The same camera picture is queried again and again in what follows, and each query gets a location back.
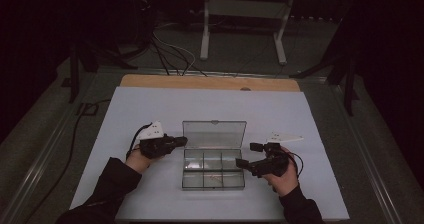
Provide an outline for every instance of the hand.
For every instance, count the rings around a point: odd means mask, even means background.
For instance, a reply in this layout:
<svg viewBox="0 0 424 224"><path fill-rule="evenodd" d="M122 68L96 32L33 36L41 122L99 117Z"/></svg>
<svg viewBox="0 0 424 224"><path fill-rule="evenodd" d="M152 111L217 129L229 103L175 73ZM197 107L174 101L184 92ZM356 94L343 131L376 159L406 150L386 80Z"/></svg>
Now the hand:
<svg viewBox="0 0 424 224"><path fill-rule="evenodd" d="M136 145L135 148L131 151L130 156L125 161L125 164L134 169L134 171L142 174L152 163L161 158L162 157L149 159L143 156L140 151L140 145Z"/></svg>
<svg viewBox="0 0 424 224"><path fill-rule="evenodd" d="M285 147L281 147L285 152L290 152ZM293 189L299 185L297 180L296 168L293 161L289 158L289 165L287 171L281 176L275 176L274 174L263 175L263 178L268 181L268 185L272 185L277 191L278 195L283 197L289 194Z"/></svg>

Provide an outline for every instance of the metal frame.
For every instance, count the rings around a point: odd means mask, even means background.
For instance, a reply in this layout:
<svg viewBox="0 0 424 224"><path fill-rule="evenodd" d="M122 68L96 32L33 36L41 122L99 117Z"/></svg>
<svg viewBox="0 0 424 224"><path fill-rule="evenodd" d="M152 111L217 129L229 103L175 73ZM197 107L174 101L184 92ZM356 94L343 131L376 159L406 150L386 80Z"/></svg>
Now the metal frame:
<svg viewBox="0 0 424 224"><path fill-rule="evenodd" d="M51 157L54 155L54 151L61 143L60 140L64 134L65 128L69 126L69 122L72 116L78 110L79 104L81 103L85 92L91 86L95 74L85 73L84 76L85 78L82 82L82 93L79 93L79 95L75 96L75 101L70 104L70 106L62 114L61 118L58 120L56 128L52 130L49 139L45 143L43 149L39 152L35 161L32 163L21 185L3 212L0 218L0 223L17 223L18 219L20 218L23 208L25 208L38 182L43 176L43 173L46 170Z"/></svg>
<svg viewBox="0 0 424 224"><path fill-rule="evenodd" d="M287 58L282 44L282 37L287 21L289 19L291 7L294 0L287 0L285 3L275 2L254 2L238 0L205 0L204 25L202 46L200 49L200 59L207 60L209 52L209 16L245 16L261 17L270 19L281 19L281 25L274 33L274 43L277 51L278 62L281 65L287 64Z"/></svg>
<svg viewBox="0 0 424 224"><path fill-rule="evenodd" d="M361 135L358 132L356 125L351 120L351 117L344 110L343 101L341 97L343 96L343 91L340 89L340 86L330 85L331 91L333 92L334 98L337 100L337 104L341 115L344 117L347 125L349 126L350 131L355 138L355 148L359 153L359 157L362 161L362 165L365 169L365 172L368 175L371 186L374 189L374 193L380 203L381 210L386 217L386 221L389 224L402 224L402 218L400 217L399 212L396 209L395 204L390 197L389 191L387 190L386 184L384 183L381 175L373 161L373 158L368 150L367 144L362 139Z"/></svg>

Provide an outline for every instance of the white tag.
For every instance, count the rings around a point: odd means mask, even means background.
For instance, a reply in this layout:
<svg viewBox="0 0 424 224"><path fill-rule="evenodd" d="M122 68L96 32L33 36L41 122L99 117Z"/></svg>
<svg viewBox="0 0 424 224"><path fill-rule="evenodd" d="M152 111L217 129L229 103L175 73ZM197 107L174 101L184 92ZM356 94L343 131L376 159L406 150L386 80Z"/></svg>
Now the white tag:
<svg viewBox="0 0 424 224"><path fill-rule="evenodd" d="M283 142L291 142L291 141L300 141L303 140L302 136L296 136L292 134L285 134L285 133L278 133L278 132L272 132L271 137L266 140L266 142L277 142L277 143L283 143Z"/></svg>
<svg viewBox="0 0 424 224"><path fill-rule="evenodd" d="M159 121L154 122L148 128L142 130L138 136L137 140L148 140L153 138L163 137L162 124Z"/></svg>

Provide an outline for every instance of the person's arm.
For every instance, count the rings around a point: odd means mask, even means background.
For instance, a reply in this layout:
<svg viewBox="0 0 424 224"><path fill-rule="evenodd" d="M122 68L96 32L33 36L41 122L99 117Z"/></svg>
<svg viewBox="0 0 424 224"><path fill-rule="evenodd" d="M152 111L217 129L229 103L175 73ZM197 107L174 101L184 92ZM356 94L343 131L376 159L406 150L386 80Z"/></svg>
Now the person's arm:
<svg viewBox="0 0 424 224"><path fill-rule="evenodd" d="M291 224L324 223L315 201L306 199L297 179L296 168L289 160L287 171L281 176L267 174L263 176L268 184L278 193L281 205L284 207L284 217Z"/></svg>
<svg viewBox="0 0 424 224"><path fill-rule="evenodd" d="M138 150L133 151L125 163L110 158L93 194L81 206L63 213L56 223L115 223L116 213L125 195L137 187L142 173L154 161L141 155Z"/></svg>

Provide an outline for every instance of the table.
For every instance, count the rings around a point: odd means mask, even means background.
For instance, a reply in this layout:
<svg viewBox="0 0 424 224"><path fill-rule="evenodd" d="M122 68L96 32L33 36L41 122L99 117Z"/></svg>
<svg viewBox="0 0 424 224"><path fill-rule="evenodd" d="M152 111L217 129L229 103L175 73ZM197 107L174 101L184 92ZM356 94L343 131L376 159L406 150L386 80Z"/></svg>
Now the table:
<svg viewBox="0 0 424 224"><path fill-rule="evenodd" d="M266 91L266 85L273 90ZM226 90L213 89L220 86ZM252 91L239 91L241 87ZM249 143L264 143L272 131L303 136L303 140L285 146L299 154L305 163L300 176L304 194L318 203L324 219L349 218L308 103L297 83L253 78L124 77L115 90L71 208L90 196L108 158L123 160L136 130L156 120L173 136L182 135L183 120L247 121L241 150L243 158L250 161L264 156L250 151ZM125 198L118 220L252 222L284 219L276 194L265 180L248 172L245 172L243 190L182 191L183 152L176 149L150 167L138 188Z"/></svg>

